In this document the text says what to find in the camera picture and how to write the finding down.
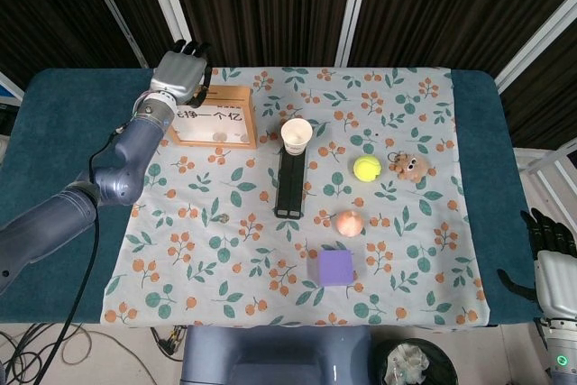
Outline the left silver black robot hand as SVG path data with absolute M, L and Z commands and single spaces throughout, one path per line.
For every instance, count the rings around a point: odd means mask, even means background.
M 177 105 L 200 107 L 206 100 L 212 79 L 210 49 L 207 42 L 175 41 L 154 70 L 150 89 L 168 92 Z

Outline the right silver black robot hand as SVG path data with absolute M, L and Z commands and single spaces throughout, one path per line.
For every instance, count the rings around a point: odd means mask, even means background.
M 520 215 L 528 231 L 535 284 L 533 288 L 519 285 L 505 270 L 498 269 L 501 284 L 536 303 L 545 318 L 577 322 L 577 240 L 567 226 L 535 207 Z

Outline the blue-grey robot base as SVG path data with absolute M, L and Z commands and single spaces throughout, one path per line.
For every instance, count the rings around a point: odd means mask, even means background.
M 179 385 L 372 385 L 366 326 L 190 326 Z

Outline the white paper cup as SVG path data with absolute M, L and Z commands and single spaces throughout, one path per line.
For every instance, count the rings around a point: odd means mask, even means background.
M 290 155 L 300 155 L 310 142 L 313 128 L 309 121 L 302 118 L 294 118 L 285 122 L 280 130 L 280 135 L 285 151 Z

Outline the black trash bin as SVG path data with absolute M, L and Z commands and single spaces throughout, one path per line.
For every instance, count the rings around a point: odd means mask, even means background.
M 398 344 L 414 344 L 429 359 L 426 379 L 421 385 L 459 385 L 456 369 L 447 354 L 436 344 L 420 338 L 387 340 L 373 348 L 371 360 L 378 385 L 386 385 L 383 375 L 387 368 L 387 357 Z

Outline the black rectangular stand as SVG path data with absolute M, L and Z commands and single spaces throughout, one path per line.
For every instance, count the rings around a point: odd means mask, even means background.
M 274 214 L 277 218 L 298 220 L 301 217 L 306 153 L 280 152 L 277 198 Z

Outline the crumpled white paper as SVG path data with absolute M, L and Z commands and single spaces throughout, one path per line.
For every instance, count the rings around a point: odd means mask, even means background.
M 387 357 L 387 368 L 383 375 L 386 385 L 421 385 L 429 359 L 414 344 L 398 344 Z

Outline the white blue panel edge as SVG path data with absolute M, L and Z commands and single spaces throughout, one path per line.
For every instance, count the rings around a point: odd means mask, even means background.
M 0 104 L 20 106 L 24 91 L 0 71 Z

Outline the floral print tablecloth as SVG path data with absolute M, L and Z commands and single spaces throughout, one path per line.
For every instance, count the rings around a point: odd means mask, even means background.
M 144 177 L 104 294 L 104 324 L 483 326 L 455 127 L 453 73 L 441 68 L 222 68 L 217 85 L 252 91 L 253 150 L 164 139 Z M 301 217 L 277 218 L 282 125 L 310 122 Z M 388 154 L 432 164 L 417 184 Z M 379 177 L 353 164 L 373 155 Z M 339 213 L 364 219 L 340 235 Z M 228 214 L 226 224 L 219 222 Z M 353 254 L 353 283 L 321 287 L 308 261 Z

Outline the peach toy fruit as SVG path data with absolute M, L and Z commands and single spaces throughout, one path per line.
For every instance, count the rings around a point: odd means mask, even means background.
M 364 219 L 360 214 L 352 210 L 346 210 L 338 214 L 335 220 L 337 232 L 345 237 L 359 235 L 364 228 Z

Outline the purple foam cube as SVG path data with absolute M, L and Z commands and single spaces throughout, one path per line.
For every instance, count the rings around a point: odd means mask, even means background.
M 353 254 L 349 250 L 323 250 L 308 261 L 308 276 L 321 287 L 353 283 Z

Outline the black plug cluster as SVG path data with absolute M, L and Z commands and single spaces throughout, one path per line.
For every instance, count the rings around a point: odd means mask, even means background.
M 182 325 L 175 325 L 169 333 L 169 336 L 163 338 L 155 327 L 151 327 L 151 335 L 160 352 L 173 362 L 183 362 L 176 356 L 179 347 L 186 336 L 187 328 Z

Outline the wooden coin box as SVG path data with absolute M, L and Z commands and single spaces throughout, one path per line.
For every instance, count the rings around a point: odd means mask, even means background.
M 168 133 L 186 146 L 224 146 L 255 149 L 257 129 L 251 90 L 245 86 L 211 86 L 199 108 L 178 105 Z M 226 142 L 215 142 L 214 133 L 226 133 Z

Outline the white aluminium frame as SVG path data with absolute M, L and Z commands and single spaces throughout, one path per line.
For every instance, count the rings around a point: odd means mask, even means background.
M 515 148 L 514 155 L 527 204 L 577 225 L 577 138 L 552 151 Z

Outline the brown plush keychain toy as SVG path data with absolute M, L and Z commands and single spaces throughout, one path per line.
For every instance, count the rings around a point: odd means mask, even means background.
M 389 170 L 398 179 L 419 183 L 433 168 L 430 161 L 420 153 L 406 153 L 403 151 L 388 154 Z

